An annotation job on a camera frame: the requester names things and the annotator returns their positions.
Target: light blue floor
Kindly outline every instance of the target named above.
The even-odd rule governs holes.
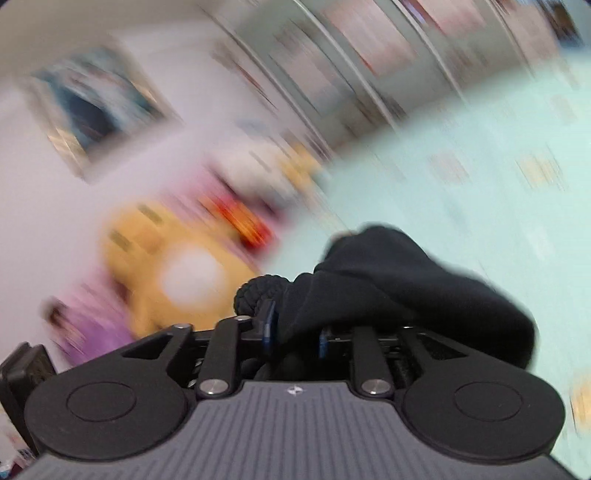
[[[302,220],[267,270],[311,271],[332,233],[380,222],[482,276],[534,316],[533,371],[567,407],[554,454],[588,478],[591,431],[575,429],[570,394],[591,378],[591,57],[467,97],[344,155],[326,191],[333,221]]]

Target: picture frame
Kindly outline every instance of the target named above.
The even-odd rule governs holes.
[[[25,79],[50,142],[88,179],[123,144],[174,117],[114,41],[76,51]]]
[[[269,56],[315,112],[328,116],[354,98],[355,91],[305,27],[288,22]]]

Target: red object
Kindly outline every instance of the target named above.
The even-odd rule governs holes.
[[[239,200],[208,199],[202,202],[214,216],[232,225],[242,244],[250,250],[259,250],[269,244],[273,234],[269,227]]]
[[[8,478],[14,478],[21,472],[22,466],[15,462],[12,464],[12,469],[10,470],[10,475],[8,475]]]

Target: yellow stuffed toy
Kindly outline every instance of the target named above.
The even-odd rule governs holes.
[[[117,217],[103,253],[129,290],[133,334],[141,338],[175,323],[209,330],[234,314],[236,290],[257,273],[230,251],[229,235],[218,223],[186,225],[159,204]]]

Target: stuffed toy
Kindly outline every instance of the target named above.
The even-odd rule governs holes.
[[[144,337],[175,323],[209,330],[234,315],[238,287],[256,272],[232,251],[235,230],[186,224],[160,204],[118,215],[103,242],[109,271],[128,290],[130,329]]]
[[[216,154],[212,170],[241,201],[262,202],[278,212],[313,195],[322,168],[301,144],[248,138]]]

